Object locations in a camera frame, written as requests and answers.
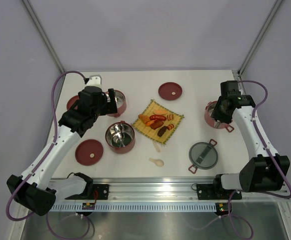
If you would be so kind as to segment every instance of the yellow placemat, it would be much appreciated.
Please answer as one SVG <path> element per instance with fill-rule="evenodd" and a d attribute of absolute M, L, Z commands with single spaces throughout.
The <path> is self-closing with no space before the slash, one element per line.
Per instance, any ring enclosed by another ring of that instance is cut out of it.
<path fill-rule="evenodd" d="M 161 127 L 158 127 L 157 129 L 153 130 L 151 127 L 146 126 L 139 118 L 132 124 L 133 127 L 136 128 L 136 130 L 146 136 L 147 138 L 165 145 L 166 142 L 171 138 L 171 136 L 174 134 L 176 129 L 178 128 L 179 124 L 181 123 L 181 120 L 184 118 L 183 115 L 177 114 L 173 111 L 170 111 L 169 109 L 161 106 L 158 104 L 154 99 L 151 99 L 150 104 L 146 107 L 146 109 L 143 111 L 143 115 L 146 115 L 150 117 L 151 115 L 154 115 L 154 110 L 166 110 L 168 111 L 169 114 L 173 114 L 173 119 L 168 121 L 165 120 L 164 124 Z M 168 126 L 169 124 L 173 124 L 174 128 L 172 130 L 166 130 L 163 136 L 159 137 L 158 136 L 158 131 L 163 127 L 163 126 Z"/>

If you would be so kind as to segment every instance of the spoon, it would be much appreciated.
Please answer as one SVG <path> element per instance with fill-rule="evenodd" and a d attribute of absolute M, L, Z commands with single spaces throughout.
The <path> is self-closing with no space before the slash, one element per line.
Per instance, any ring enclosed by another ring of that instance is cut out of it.
<path fill-rule="evenodd" d="M 149 158 L 150 162 L 153 162 L 155 165 L 157 165 L 158 167 L 163 167 L 165 165 L 164 161 L 162 161 L 161 159 L 153 159 L 153 158 Z"/>

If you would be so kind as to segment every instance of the wall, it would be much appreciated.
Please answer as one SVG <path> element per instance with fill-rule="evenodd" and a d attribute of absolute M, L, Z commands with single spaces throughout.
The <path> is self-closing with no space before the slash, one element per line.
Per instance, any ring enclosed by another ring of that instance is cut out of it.
<path fill-rule="evenodd" d="M 244 79 L 267 86 L 269 97 L 258 115 L 272 144 L 291 161 L 291 0 L 278 12 Z M 245 88 L 257 101 L 264 96 L 258 86 L 245 84 Z M 291 182 L 291 167 L 288 179 Z"/>
<path fill-rule="evenodd" d="M 275 0 L 31 0 L 66 69 L 238 69 Z"/>
<path fill-rule="evenodd" d="M 6 181 L 19 175 L 44 146 L 57 76 L 21 3 L 0 0 L 0 240 L 11 226 L 5 214 L 11 195 Z"/>

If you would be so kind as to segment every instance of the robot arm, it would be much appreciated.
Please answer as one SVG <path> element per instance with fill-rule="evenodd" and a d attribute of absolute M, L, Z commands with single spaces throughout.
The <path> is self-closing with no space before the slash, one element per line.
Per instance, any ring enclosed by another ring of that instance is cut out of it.
<path fill-rule="evenodd" d="M 237 81 L 221 83 L 219 97 L 211 117 L 216 124 L 231 123 L 233 120 L 241 131 L 250 161 L 239 173 L 219 174 L 214 180 L 215 191 L 242 190 L 244 192 L 277 191 L 283 185 L 283 178 L 274 166 L 272 160 L 259 138 L 253 121 L 255 121 L 267 149 L 274 157 L 284 175 L 287 174 L 290 161 L 287 156 L 280 156 L 269 141 L 257 112 L 253 119 L 255 103 L 250 95 L 242 95 Z"/>
<path fill-rule="evenodd" d="M 7 180 L 8 188 L 13 193 L 30 175 L 14 200 L 39 216 L 45 215 L 59 200 L 72 195 L 87 198 L 92 193 L 93 180 L 82 173 L 50 182 L 65 155 L 94 125 L 97 118 L 118 111 L 114 90 L 109 89 L 108 95 L 102 92 L 100 76 L 90 77 L 85 84 L 86 87 L 78 93 L 79 100 L 62 115 L 57 128 L 57 137 L 53 137 L 47 143 L 39 156 L 19 177 L 11 175 Z M 45 160 L 34 169 L 49 149 L 50 152 Z"/>

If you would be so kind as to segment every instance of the black mounting plate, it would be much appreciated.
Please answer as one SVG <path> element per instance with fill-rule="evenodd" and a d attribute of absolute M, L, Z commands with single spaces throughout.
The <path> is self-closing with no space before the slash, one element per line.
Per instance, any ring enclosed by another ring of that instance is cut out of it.
<path fill-rule="evenodd" d="M 94 192 L 97 191 L 97 200 L 108 200 L 109 196 L 109 184 L 93 184 L 92 194 L 89 197 L 82 198 L 79 195 L 72 195 L 66 198 L 66 200 L 95 200 Z"/>
<path fill-rule="evenodd" d="M 199 200 L 228 200 L 233 190 L 223 190 L 216 193 L 213 184 L 196 184 L 196 193 Z M 241 200 L 242 194 L 235 193 L 232 200 Z"/>

